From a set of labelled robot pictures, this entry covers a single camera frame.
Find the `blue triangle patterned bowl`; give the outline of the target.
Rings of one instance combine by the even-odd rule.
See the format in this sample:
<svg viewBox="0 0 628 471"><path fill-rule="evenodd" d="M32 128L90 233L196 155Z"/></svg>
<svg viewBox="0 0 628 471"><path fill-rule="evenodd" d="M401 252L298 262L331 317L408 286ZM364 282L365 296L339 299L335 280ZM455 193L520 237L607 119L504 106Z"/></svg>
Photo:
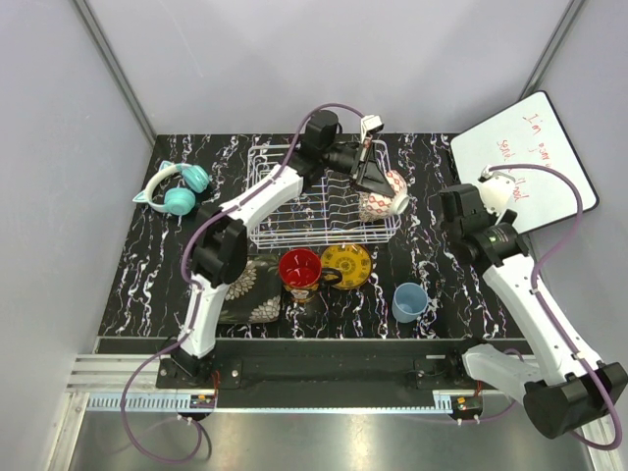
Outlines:
<svg viewBox="0 0 628 471"><path fill-rule="evenodd" d="M402 214L409 204L407 183L396 170L386 172L387 180L393 188L393 197L384 197L377 193L369 194L369 206L376 221Z"/></svg>

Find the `yellow patterned plate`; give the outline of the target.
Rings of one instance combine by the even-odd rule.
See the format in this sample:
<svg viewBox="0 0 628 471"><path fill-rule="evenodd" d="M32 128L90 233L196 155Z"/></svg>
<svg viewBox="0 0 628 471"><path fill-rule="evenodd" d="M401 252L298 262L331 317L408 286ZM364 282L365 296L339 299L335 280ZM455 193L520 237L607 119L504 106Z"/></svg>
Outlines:
<svg viewBox="0 0 628 471"><path fill-rule="evenodd" d="M360 244L340 244L327 247L321 256L324 268L341 272L342 280L337 289L349 290L362 287L370 278L373 262L368 250Z"/></svg>

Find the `red interior mug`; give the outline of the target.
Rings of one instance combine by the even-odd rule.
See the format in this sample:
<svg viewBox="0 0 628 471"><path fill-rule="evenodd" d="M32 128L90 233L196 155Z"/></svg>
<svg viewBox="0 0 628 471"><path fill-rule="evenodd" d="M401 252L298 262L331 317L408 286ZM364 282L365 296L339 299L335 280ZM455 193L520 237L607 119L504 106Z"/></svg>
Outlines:
<svg viewBox="0 0 628 471"><path fill-rule="evenodd" d="M285 290L298 303L313 299L319 288L342 281L341 271L324 267L320 257L306 248L284 254L279 262L279 275Z"/></svg>

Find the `black floral square plate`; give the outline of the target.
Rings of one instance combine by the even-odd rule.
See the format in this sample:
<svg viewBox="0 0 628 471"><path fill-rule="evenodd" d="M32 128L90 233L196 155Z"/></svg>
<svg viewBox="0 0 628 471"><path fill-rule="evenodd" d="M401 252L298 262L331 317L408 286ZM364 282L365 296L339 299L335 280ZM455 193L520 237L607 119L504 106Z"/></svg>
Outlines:
<svg viewBox="0 0 628 471"><path fill-rule="evenodd" d="M276 321L280 315L282 289L278 255L249 257L242 274L229 286L219 323L236 325Z"/></svg>

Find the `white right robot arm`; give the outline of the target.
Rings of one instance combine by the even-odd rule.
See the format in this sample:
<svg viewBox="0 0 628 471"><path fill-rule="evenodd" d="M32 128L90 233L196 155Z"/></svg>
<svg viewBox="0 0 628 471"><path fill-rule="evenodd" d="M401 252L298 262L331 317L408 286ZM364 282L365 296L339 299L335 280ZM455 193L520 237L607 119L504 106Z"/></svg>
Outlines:
<svg viewBox="0 0 628 471"><path fill-rule="evenodd" d="M447 362L448 382L463 390L480 381L507 394L548 439L609 416L620 440L615 404L627 372L618 362L604 362L569 323L513 227L515 212L491 213L479 188L468 183L442 190L440 200L451 251L497 295L537 361L529 365L481 341Z"/></svg>

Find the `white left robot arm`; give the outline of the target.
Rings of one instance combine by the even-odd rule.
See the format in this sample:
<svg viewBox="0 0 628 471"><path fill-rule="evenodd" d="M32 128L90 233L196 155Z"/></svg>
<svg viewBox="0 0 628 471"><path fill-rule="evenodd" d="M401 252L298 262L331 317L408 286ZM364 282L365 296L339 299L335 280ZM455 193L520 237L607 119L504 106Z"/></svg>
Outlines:
<svg viewBox="0 0 628 471"><path fill-rule="evenodd" d="M395 197L375 156L373 140L384 127L381 117L362 115L358 140L343 142L337 139L338 107L322 105L304 118L283 161L210 212L185 247L182 275L191 288L190 300L178 340L168 350L178 377L190 388L202 388L211 379L219 317L230 284L246 267L250 231L328 170L347 176L361 192Z"/></svg>

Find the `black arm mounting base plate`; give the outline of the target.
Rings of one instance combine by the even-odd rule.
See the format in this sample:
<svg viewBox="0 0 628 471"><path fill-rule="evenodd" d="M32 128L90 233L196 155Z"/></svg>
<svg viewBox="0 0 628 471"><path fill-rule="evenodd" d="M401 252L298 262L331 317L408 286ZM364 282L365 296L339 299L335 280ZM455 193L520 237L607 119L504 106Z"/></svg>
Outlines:
<svg viewBox="0 0 628 471"><path fill-rule="evenodd" d="M160 389L218 391L221 409L435 407L436 391L471 395L475 381L455 365L465 340L220 339L210 367L191 378L169 357L158 367Z"/></svg>

